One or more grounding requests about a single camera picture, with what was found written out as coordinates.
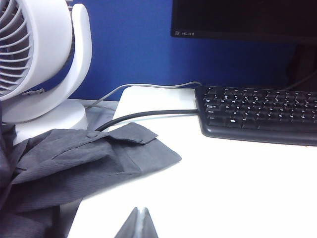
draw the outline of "shirt button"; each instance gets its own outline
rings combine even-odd
[[[98,133],[96,133],[96,132],[88,132],[87,133],[87,137],[88,138],[93,138],[93,137],[96,137],[96,136],[98,136]]]

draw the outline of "desk surface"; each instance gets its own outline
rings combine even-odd
[[[194,108],[192,89],[131,87],[114,117]],[[149,209],[161,238],[317,237],[317,147],[204,137],[198,116],[133,121],[182,161],[85,198],[69,238],[113,238],[135,206]]]

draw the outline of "keyboard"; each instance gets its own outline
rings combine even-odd
[[[317,93],[199,86],[205,136],[317,146]]]

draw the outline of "monitor screen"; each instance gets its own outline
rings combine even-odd
[[[317,43],[317,0],[174,0],[174,37]]]

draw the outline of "desk fan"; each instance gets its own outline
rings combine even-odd
[[[17,139],[53,128],[86,129],[84,107],[67,98],[88,72],[89,17],[72,0],[0,0],[0,101],[2,120],[16,124]],[[42,93],[27,92],[52,78],[74,57],[64,80]]]

